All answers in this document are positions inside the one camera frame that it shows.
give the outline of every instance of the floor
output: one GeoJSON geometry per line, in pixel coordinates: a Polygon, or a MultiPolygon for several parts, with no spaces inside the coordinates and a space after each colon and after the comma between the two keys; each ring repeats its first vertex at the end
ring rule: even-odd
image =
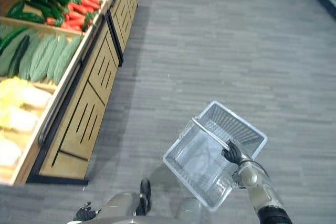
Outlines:
{"type": "MultiPolygon", "coordinates": [[[[294,223],[336,218],[336,25],[316,0],[139,0],[87,187],[1,187],[0,223],[66,223],[152,181],[152,215],[189,192],[162,156],[218,100],[265,132],[257,158],[294,223]]],[[[259,223],[236,190],[205,223],[259,223]]]]}

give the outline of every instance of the produce display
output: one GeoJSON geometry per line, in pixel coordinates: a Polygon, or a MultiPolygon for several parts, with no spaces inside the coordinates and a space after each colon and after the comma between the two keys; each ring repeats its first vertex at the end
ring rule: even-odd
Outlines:
{"type": "Polygon", "coordinates": [[[24,80],[59,83],[75,54],[81,36],[71,42],[65,35],[39,38],[37,31],[25,26],[15,29],[0,26],[0,76],[19,76],[24,80]],[[11,30],[3,36],[3,31],[11,30]]]}
{"type": "Polygon", "coordinates": [[[75,31],[86,31],[100,9],[99,0],[21,0],[7,12],[7,17],[58,26],[75,31]],[[41,15],[24,12],[28,5],[41,15]]]}

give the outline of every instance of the red vegetable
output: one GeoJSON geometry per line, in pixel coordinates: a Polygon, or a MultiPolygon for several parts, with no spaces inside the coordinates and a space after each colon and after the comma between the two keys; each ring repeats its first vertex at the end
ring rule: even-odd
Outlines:
{"type": "Polygon", "coordinates": [[[85,16],[75,11],[69,12],[69,19],[78,19],[78,18],[85,18],[85,16]]]}
{"type": "Polygon", "coordinates": [[[82,0],[82,5],[90,6],[90,7],[92,7],[95,10],[99,10],[100,9],[100,5],[97,5],[96,3],[93,3],[90,0],[82,0]]]}

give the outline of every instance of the cucumber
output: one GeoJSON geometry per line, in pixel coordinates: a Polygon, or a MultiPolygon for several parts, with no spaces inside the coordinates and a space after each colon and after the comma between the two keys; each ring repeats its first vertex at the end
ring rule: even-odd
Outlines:
{"type": "Polygon", "coordinates": [[[57,60],[57,64],[54,71],[54,82],[56,84],[59,84],[60,80],[62,79],[62,76],[67,69],[69,63],[71,62],[72,57],[74,56],[74,53],[76,52],[79,44],[80,44],[80,36],[74,38],[72,42],[70,42],[61,55],[59,56],[59,59],[57,60]]]}
{"type": "Polygon", "coordinates": [[[59,42],[49,62],[48,71],[47,71],[48,82],[54,77],[54,71],[56,68],[57,60],[59,56],[61,55],[63,49],[66,47],[67,43],[68,43],[67,37],[64,34],[62,34],[61,37],[59,38],[59,42]]]}
{"type": "Polygon", "coordinates": [[[6,29],[6,26],[0,24],[0,35],[2,35],[2,31],[5,29],[6,29]]]}
{"type": "Polygon", "coordinates": [[[45,76],[47,76],[48,66],[51,57],[53,56],[56,46],[58,44],[57,38],[54,38],[47,46],[46,53],[40,59],[37,64],[36,69],[33,74],[30,76],[31,80],[34,82],[42,81],[45,76]]]}
{"type": "Polygon", "coordinates": [[[28,48],[28,44],[29,44],[29,35],[26,35],[16,48],[12,61],[9,65],[7,74],[8,77],[16,76],[19,73],[20,61],[28,48]]]}
{"type": "Polygon", "coordinates": [[[16,2],[11,9],[7,13],[7,17],[10,17],[16,13],[21,13],[23,10],[23,7],[25,7],[25,2],[23,0],[20,0],[19,2],[16,2]]]}
{"type": "Polygon", "coordinates": [[[5,29],[1,31],[2,39],[6,38],[6,36],[8,36],[13,30],[14,30],[14,28],[11,27],[11,26],[5,27],[5,29]]]}
{"type": "Polygon", "coordinates": [[[1,57],[0,57],[0,76],[5,76],[8,73],[8,68],[9,65],[11,64],[10,62],[12,61],[12,58],[14,57],[14,53],[22,39],[26,35],[33,35],[35,34],[36,31],[32,29],[27,29],[17,35],[10,43],[9,45],[5,48],[3,51],[1,57]]]}
{"type": "Polygon", "coordinates": [[[31,60],[40,42],[41,42],[41,39],[37,37],[37,35],[32,35],[30,37],[27,51],[20,61],[19,77],[21,79],[24,79],[27,81],[30,79],[29,71],[30,71],[30,65],[32,64],[31,60]]]}
{"type": "Polygon", "coordinates": [[[38,2],[25,0],[25,3],[33,8],[39,9],[41,11],[51,12],[51,9],[45,5],[42,5],[38,2]]]}
{"type": "Polygon", "coordinates": [[[47,51],[47,47],[50,42],[54,40],[55,36],[54,35],[49,35],[48,37],[44,38],[41,43],[38,45],[36,48],[36,51],[32,57],[32,63],[30,65],[30,70],[29,70],[29,75],[30,78],[33,76],[39,62],[43,59],[44,54],[47,51]]]}
{"type": "Polygon", "coordinates": [[[8,46],[9,43],[20,33],[22,33],[24,30],[26,30],[26,26],[21,26],[19,28],[16,28],[13,30],[10,34],[8,34],[3,41],[1,41],[0,44],[0,54],[4,51],[4,49],[8,46]]]}

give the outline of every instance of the white plastic basket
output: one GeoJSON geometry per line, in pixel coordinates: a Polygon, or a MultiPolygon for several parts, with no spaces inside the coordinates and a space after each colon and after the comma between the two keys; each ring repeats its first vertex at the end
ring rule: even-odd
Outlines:
{"type": "Polygon", "coordinates": [[[163,162],[205,207],[216,211],[235,186],[237,165],[221,155],[225,143],[231,140],[254,159],[267,136],[217,101],[196,120],[187,124],[163,162]]]}

